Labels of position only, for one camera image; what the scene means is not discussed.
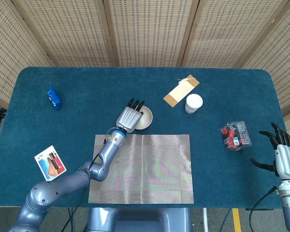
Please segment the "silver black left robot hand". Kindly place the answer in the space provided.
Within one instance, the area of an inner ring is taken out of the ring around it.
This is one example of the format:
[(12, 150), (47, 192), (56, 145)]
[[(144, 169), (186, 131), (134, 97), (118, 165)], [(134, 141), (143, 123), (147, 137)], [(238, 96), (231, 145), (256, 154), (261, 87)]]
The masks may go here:
[(140, 112), (145, 101), (131, 98), (116, 121), (116, 126), (125, 134), (132, 133), (140, 121), (143, 112)]

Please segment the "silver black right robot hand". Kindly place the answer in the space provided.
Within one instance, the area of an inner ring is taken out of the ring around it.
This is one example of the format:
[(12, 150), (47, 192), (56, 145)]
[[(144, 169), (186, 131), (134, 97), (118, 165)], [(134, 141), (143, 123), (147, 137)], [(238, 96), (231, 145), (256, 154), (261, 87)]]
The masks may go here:
[(280, 180), (290, 180), (290, 136), (277, 124), (272, 122), (271, 126), (275, 130), (275, 134), (264, 130), (259, 133), (269, 138), (274, 149), (275, 160), (272, 164), (260, 163), (254, 158), (250, 158), (250, 161), (260, 169), (274, 172)]

